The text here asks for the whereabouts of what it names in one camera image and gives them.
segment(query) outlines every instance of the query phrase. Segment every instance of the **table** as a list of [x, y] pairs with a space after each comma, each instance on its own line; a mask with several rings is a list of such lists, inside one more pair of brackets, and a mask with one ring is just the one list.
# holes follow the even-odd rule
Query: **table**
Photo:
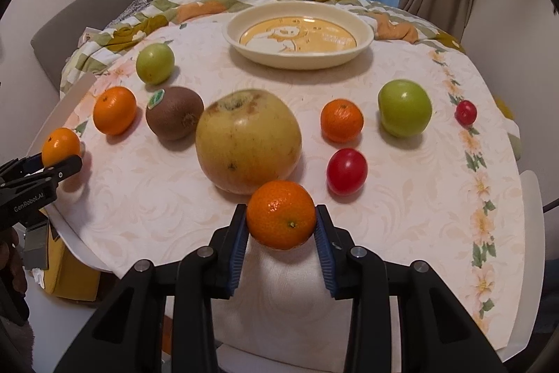
[[[524, 212], [513, 152], [498, 111], [471, 61], [458, 51], [373, 42], [343, 67], [318, 72], [265, 69], [230, 51], [220, 25], [166, 27], [144, 39], [101, 76], [70, 116], [74, 128], [90, 115], [104, 88], [129, 87], [142, 109], [151, 93], [133, 72], [149, 42], [171, 41], [179, 70], [173, 84], [196, 90], [209, 105], [244, 87], [277, 94], [296, 115], [303, 158], [292, 179], [334, 224], [383, 259], [424, 259], [466, 306], [493, 346], [508, 343], [522, 287]], [[420, 137], [395, 139], [377, 119], [376, 97], [391, 79], [420, 83], [433, 117]], [[464, 96], [479, 111], [474, 130], [455, 121]], [[336, 148], [320, 135], [319, 113], [333, 98], [348, 98], [365, 117], [352, 146], [367, 158], [361, 193], [334, 198], [325, 168]], [[245, 197], [217, 190], [199, 169], [192, 138], [162, 145], [138, 116], [121, 138], [107, 139], [92, 124], [83, 133], [88, 155], [78, 185], [60, 187], [56, 207], [82, 241], [117, 275], [140, 258], [155, 264], [181, 259], [207, 244]], [[334, 302], [324, 288], [314, 243], [272, 252], [249, 242], [241, 284], [230, 301], [213, 305], [216, 338], [239, 349], [294, 365], [342, 371], [350, 302]]]

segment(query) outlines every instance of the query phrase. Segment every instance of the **brown kiwi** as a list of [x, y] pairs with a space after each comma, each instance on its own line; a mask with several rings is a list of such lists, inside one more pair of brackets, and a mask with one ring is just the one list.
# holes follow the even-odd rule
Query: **brown kiwi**
[[191, 134], [204, 111], [200, 96], [180, 86], [155, 92], [145, 110], [145, 120], [159, 138], [174, 141]]

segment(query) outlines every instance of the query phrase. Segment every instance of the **green plum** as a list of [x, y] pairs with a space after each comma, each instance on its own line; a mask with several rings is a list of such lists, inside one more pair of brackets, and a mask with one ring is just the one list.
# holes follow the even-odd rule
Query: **green plum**
[[146, 84], [161, 84], [174, 69], [174, 53], [165, 43], [147, 45], [138, 54], [136, 73]]
[[378, 93], [378, 110], [385, 130], [397, 137], [422, 133], [433, 108], [427, 92], [410, 80], [393, 80]]

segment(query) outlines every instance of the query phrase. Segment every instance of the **plate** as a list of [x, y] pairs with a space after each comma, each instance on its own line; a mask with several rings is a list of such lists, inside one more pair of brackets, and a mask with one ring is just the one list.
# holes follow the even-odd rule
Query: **plate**
[[223, 27], [244, 57], [278, 69], [317, 70], [345, 64], [373, 41], [373, 28], [333, 5], [290, 1], [257, 5]]

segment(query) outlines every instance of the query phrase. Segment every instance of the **white floor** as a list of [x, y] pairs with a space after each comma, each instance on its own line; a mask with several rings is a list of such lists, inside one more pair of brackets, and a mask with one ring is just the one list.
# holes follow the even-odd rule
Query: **white floor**
[[25, 300], [29, 305], [29, 322], [35, 333], [33, 369], [36, 373], [52, 373], [74, 337], [93, 314], [93, 309], [70, 303], [46, 294], [27, 277], [29, 289]]

